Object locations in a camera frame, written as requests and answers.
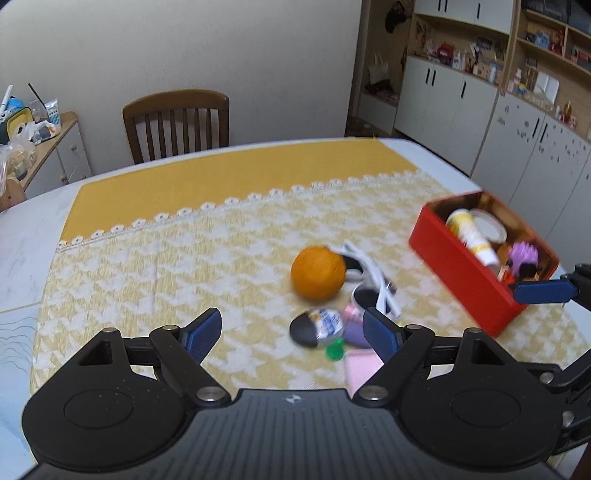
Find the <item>wooden side cabinet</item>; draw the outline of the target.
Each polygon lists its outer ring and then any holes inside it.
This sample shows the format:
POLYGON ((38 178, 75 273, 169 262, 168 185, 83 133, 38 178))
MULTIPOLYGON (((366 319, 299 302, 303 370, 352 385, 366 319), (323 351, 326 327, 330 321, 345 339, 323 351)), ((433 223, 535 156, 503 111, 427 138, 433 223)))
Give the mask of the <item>wooden side cabinet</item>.
POLYGON ((58 135, 35 146, 34 162, 19 162, 19 168, 1 169, 1 210, 44 193, 84 180, 93 175, 78 115, 61 114, 62 129, 58 135))

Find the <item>black clear dental floss case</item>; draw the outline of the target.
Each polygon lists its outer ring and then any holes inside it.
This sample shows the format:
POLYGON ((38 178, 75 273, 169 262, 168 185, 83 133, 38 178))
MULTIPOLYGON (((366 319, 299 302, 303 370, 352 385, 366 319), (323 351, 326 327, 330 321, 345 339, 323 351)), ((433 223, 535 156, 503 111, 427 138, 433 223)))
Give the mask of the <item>black clear dental floss case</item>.
POLYGON ((291 340, 306 348, 318 348, 342 337, 345 321, 339 310, 315 308, 304 311, 290 322, 291 340))

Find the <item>purple rectangular block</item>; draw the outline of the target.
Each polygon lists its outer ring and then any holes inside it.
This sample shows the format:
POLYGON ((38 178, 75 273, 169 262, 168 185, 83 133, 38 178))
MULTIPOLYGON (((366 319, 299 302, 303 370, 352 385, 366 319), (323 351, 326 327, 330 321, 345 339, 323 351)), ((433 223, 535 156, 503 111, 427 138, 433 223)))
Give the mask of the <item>purple rectangular block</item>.
POLYGON ((344 338, 345 342, 353 347, 360 348, 360 349, 370 349, 369 341, 367 341, 365 335, 363 334, 363 325, 358 322, 348 322, 346 323, 344 333, 342 333, 342 337, 344 338))

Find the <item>red metal tin box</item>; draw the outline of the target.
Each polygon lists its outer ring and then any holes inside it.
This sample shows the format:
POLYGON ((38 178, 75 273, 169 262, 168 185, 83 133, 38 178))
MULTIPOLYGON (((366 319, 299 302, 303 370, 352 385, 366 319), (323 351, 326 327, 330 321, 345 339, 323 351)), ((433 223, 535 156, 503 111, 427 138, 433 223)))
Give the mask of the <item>red metal tin box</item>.
POLYGON ((549 245, 507 205, 481 191, 448 197, 425 204, 409 238, 410 246, 448 287, 474 321, 486 333, 499 336, 525 309, 513 299, 508 285, 471 253, 446 226, 458 209, 482 209, 506 228, 508 241, 527 242, 539 252, 539 277, 548 280, 559 266, 549 245))

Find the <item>pink tube with yellow cap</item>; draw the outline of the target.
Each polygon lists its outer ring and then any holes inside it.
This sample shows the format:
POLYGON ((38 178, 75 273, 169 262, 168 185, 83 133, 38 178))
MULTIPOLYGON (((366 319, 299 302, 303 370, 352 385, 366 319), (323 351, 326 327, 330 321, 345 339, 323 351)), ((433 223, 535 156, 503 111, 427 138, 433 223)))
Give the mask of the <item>pink tube with yellow cap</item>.
POLYGON ((342 309, 342 319, 344 319, 346 323, 362 325, 364 313, 365 311, 363 308, 356 306, 356 304, 349 303, 344 309, 342 309))

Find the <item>pink square box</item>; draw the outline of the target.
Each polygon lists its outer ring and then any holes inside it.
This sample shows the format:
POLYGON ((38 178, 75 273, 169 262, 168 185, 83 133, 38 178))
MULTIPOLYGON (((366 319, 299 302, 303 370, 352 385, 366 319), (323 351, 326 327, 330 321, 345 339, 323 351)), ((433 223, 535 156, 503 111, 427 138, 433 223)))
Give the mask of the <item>pink square box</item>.
POLYGON ((349 350, 344 361, 346 389, 351 398, 384 365, 376 352, 370 349, 349 350))

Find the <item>white cabinet with shelves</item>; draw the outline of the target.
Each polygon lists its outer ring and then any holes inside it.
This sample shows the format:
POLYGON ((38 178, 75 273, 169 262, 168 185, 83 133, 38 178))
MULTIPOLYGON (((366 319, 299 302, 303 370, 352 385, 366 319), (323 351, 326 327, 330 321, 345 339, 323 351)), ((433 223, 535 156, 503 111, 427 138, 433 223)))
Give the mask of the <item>white cabinet with shelves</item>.
POLYGON ((587 260, 589 3, 363 2, 346 131, 419 143, 587 260), (375 52, 391 80, 371 85, 375 52))

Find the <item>white lid in box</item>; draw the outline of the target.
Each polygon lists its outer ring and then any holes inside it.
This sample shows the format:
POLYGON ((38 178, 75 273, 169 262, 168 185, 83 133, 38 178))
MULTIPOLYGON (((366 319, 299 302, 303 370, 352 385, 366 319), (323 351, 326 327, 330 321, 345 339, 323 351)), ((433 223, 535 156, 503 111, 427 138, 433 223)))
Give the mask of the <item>white lid in box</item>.
POLYGON ((507 230, 491 213, 482 209, 472 209, 470 214, 481 234, 491 243, 500 245, 507 240, 507 230))

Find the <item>white sunglasses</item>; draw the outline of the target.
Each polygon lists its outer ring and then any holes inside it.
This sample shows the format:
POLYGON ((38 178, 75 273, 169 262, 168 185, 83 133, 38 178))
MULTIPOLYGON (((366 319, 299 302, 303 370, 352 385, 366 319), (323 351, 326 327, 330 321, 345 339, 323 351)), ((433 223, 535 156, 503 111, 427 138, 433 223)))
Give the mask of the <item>white sunglasses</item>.
POLYGON ((354 283, 352 303, 360 311, 375 308, 391 320, 401 317, 402 307, 394 297, 397 289, 378 263, 355 244, 345 241, 341 247, 329 246, 346 264, 346 282, 354 283))

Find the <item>wooden chair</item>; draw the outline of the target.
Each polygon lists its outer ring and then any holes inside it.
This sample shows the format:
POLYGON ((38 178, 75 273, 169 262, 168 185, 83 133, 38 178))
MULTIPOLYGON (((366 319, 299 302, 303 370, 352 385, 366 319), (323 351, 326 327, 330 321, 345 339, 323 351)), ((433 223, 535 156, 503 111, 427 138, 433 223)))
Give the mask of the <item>wooden chair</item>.
POLYGON ((122 109, 132 160, 142 164, 229 146, 229 97, 205 89, 165 91, 122 109))

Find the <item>small green ball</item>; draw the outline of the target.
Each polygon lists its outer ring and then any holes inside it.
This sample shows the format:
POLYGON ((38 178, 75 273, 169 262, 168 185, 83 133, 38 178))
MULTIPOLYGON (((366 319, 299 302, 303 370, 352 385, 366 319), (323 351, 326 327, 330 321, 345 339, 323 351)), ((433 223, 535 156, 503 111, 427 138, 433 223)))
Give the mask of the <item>small green ball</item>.
POLYGON ((342 360, 345 356, 345 340, 342 337, 332 340, 325 348, 325 356, 331 361, 342 360))

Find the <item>purple spiky toy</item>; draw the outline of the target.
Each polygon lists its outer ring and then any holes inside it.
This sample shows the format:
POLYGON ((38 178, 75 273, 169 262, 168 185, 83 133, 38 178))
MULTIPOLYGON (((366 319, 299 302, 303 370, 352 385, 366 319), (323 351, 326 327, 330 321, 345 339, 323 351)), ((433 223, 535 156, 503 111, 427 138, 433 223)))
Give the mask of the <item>purple spiky toy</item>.
POLYGON ((536 273, 539 268, 538 249, 527 242, 514 243, 509 250, 507 265, 514 276, 521 275, 522 268, 536 273))

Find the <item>yellow white supplement bottle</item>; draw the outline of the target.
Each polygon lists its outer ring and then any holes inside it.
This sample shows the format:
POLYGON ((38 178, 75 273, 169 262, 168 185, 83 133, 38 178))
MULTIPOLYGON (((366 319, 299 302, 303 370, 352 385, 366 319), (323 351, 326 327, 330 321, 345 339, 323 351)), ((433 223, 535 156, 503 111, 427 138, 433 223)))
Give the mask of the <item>yellow white supplement bottle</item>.
POLYGON ((453 211, 446 221, 446 227, 486 268, 494 275, 499 274, 500 260, 468 210, 453 211))

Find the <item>orange fruit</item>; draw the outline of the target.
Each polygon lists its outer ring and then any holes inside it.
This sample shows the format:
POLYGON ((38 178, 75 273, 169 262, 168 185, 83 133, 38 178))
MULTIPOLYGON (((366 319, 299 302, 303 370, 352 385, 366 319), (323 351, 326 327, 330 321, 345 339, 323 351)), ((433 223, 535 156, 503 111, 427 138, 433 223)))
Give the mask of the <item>orange fruit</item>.
POLYGON ((328 247, 304 248, 290 267, 290 282, 298 296, 311 302, 335 297, 346 281, 346 262, 328 247))

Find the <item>white tote bag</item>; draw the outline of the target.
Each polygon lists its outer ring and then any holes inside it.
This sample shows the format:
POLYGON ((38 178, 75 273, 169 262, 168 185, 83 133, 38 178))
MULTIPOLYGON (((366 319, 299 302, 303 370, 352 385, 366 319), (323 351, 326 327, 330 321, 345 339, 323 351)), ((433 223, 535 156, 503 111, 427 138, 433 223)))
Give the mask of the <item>white tote bag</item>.
POLYGON ((381 53, 374 53, 374 63, 368 67, 368 73, 371 85, 391 80, 390 64, 381 53))

